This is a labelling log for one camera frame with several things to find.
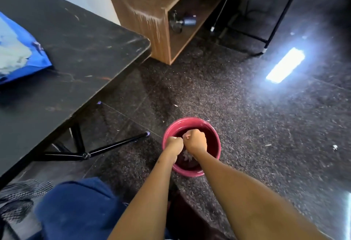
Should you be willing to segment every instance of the blue plastic bag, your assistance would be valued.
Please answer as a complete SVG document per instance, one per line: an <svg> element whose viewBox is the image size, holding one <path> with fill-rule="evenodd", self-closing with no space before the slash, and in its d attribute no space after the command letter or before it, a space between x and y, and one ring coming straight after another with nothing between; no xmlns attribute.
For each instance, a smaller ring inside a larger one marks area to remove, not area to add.
<svg viewBox="0 0 351 240"><path fill-rule="evenodd" d="M36 39L0 12L0 84L52 65Z"/></svg>

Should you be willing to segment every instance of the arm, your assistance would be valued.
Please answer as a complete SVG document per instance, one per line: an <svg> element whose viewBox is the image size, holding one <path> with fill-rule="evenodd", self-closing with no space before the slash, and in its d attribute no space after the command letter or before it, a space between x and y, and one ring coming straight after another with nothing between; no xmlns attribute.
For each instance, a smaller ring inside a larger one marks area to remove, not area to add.
<svg viewBox="0 0 351 240"><path fill-rule="evenodd" d="M169 138L145 183L130 202L108 240L164 239L172 165L183 149L181 137Z"/></svg>
<svg viewBox="0 0 351 240"><path fill-rule="evenodd" d="M326 239L277 193L208 154L203 132L188 131L183 140L200 163L239 240Z"/></svg>

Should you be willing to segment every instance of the blue cloth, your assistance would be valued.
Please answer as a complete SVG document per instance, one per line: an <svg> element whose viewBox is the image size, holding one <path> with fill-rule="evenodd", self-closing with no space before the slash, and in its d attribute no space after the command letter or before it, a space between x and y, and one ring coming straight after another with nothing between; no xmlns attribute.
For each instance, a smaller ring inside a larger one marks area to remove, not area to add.
<svg viewBox="0 0 351 240"><path fill-rule="evenodd" d="M5 76L0 76L0 84L12 81L14 79L20 78L22 76L33 74L41 69L51 66L51 62L44 52L41 45L36 41L36 39L23 27L6 17L0 12L0 19L2 19L17 35L17 40L19 40L23 45L28 47L31 51L31 56L27 58L26 64Z"/></svg>
<svg viewBox="0 0 351 240"><path fill-rule="evenodd" d="M105 240L126 206L99 178L64 182L50 190L34 213L42 231L30 240Z"/></svg>

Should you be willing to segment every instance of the bowl rim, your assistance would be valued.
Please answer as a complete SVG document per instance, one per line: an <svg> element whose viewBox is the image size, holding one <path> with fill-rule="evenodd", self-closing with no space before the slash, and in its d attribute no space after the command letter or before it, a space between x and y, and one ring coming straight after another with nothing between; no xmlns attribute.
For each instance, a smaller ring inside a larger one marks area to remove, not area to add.
<svg viewBox="0 0 351 240"><path fill-rule="evenodd" d="M220 143L220 139L219 139L219 136L216 132L216 130L213 128L213 126L209 123L209 122L206 122L205 120L201 119L201 118L198 118L198 117L184 117L184 118L180 118L176 121L174 121L173 123L170 124L170 126L166 129L165 133L163 134L163 138L162 138L162 150L165 149L166 147L166 141L167 141L167 138L166 136L169 134L169 131L178 123L182 122L182 121L185 121L185 120L188 120L189 118L191 119L195 119L195 120L198 120L199 122L203 123L206 127L208 127L208 129L210 129L214 135L216 136L216 139L217 139L217 143L218 143L218 153L217 153L217 156L215 157L217 160L219 159L220 157L220 154L221 154L221 143ZM204 171L201 170L201 171L189 171L189 170L184 170L182 168L180 168L178 165L176 164L173 164L172 166L172 169L181 174L181 175L184 175L184 176L187 176L187 177L198 177L198 176L202 176L204 175Z"/></svg>

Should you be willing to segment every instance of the dark tile floor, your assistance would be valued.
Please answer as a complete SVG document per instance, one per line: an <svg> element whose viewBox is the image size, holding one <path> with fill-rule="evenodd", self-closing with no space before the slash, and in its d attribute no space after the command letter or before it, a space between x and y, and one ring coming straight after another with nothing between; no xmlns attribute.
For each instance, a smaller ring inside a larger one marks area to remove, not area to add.
<svg viewBox="0 0 351 240"><path fill-rule="evenodd" d="M172 66L148 59L83 121L90 148L145 130L152 132L149 138L91 161L34 163L20 178L57 183L99 176L129 199L160 154L167 126L197 116L217 130L224 163L289 199L332 238L349 239L351 8L349 0L304 1L294 2L265 55L250 56L249 49L261 45L252 39L223 40L248 49L243 53L195 37ZM293 47L303 50L305 60L281 83L269 82L267 74ZM70 145L69 135L62 141ZM205 177L173 173L172 180L205 220L233 236ZM28 236L28 225L21 224L15 229Z"/></svg>

